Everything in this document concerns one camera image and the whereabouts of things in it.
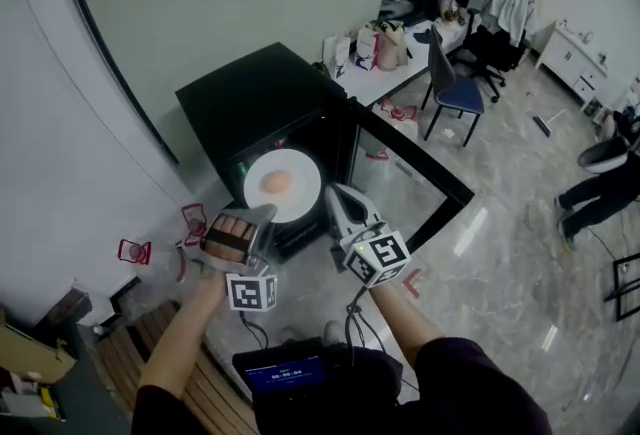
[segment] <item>forearm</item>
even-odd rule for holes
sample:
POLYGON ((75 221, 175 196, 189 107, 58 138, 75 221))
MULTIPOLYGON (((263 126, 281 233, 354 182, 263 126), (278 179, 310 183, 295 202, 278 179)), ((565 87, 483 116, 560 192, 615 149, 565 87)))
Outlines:
POLYGON ((142 370, 138 387, 155 385, 181 399, 211 315, 224 290, 198 285, 193 297, 173 318, 142 370))
POLYGON ((393 284, 387 282, 369 291, 407 362, 414 367, 420 348, 444 335, 393 284))

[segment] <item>black refrigerator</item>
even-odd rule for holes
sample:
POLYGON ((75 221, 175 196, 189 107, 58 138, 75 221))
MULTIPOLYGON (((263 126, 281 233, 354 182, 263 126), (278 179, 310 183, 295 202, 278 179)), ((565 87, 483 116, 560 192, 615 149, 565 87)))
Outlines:
MULTIPOLYGON (((176 95, 238 206, 246 206, 251 164, 278 148, 313 159, 323 185, 339 182, 366 194, 412 253, 473 198, 446 168, 283 44, 240 58, 176 95)), ((303 217, 274 224, 281 261, 328 228, 321 194, 303 217)))

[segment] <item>office chair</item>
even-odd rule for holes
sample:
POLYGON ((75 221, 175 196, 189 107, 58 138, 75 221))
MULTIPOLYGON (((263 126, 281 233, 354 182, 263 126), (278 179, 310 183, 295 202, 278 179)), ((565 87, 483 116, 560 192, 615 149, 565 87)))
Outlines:
POLYGON ((494 92, 494 96, 491 98, 492 103, 497 103, 500 99, 500 92, 494 84, 493 80, 500 80, 500 86, 505 87, 507 85, 504 76, 499 73, 489 70, 489 67, 493 67, 498 71, 509 72, 515 69, 525 49, 529 46, 524 43, 524 34, 518 47, 512 46, 509 40, 509 33, 504 30, 500 30, 497 33, 491 33, 485 26, 479 26, 476 33, 471 33, 473 27, 473 19, 476 14, 479 13, 476 9, 469 9, 471 14, 471 21, 467 29, 467 35, 464 39, 463 47, 471 52, 476 57, 475 62, 469 62, 460 58, 455 58, 454 63, 461 63, 469 67, 473 73, 472 78, 480 76, 484 78, 491 90, 494 92))
POLYGON ((460 111, 458 118, 462 118, 462 114, 465 112, 475 114, 471 129, 463 144, 463 147, 466 147, 478 124, 480 115, 484 113, 484 103, 482 102, 480 89, 473 79, 459 76, 455 73, 447 59, 447 55, 442 49, 442 37, 435 26, 431 27, 431 41, 429 44, 431 84, 422 102, 422 110, 424 110, 424 107, 427 105, 431 90, 435 92, 434 98, 438 104, 438 109, 427 133, 424 135, 424 141, 427 141, 431 131, 433 131, 433 127, 436 125, 442 108, 450 108, 460 111))

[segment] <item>white plate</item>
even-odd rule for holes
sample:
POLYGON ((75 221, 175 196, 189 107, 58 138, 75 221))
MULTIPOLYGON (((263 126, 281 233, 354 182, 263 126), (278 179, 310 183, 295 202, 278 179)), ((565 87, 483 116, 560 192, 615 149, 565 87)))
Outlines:
POLYGON ((244 178, 244 199, 251 208, 274 204, 278 208, 274 223, 297 220, 313 207, 320 195, 320 171, 306 154, 293 149, 280 149, 260 156, 244 178), (283 193, 267 193, 262 178, 270 172, 286 170, 291 174, 291 187, 283 193))

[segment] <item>human arm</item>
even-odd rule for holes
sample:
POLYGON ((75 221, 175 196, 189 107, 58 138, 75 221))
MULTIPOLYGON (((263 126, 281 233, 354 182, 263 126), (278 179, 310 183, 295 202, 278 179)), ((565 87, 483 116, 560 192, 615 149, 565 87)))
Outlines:
MULTIPOLYGON (((218 217, 213 226, 247 240, 254 230, 244 220, 224 216, 218 217)), ((242 252, 210 241, 205 250, 228 261, 241 262, 244 258, 242 252)), ((226 296, 225 274, 204 270, 194 295, 173 318, 143 368, 138 389, 153 385, 182 398, 209 319, 226 296)))
POLYGON ((415 368, 420 349, 428 342, 444 337, 444 334, 391 282, 380 284, 369 291, 407 362, 415 368))

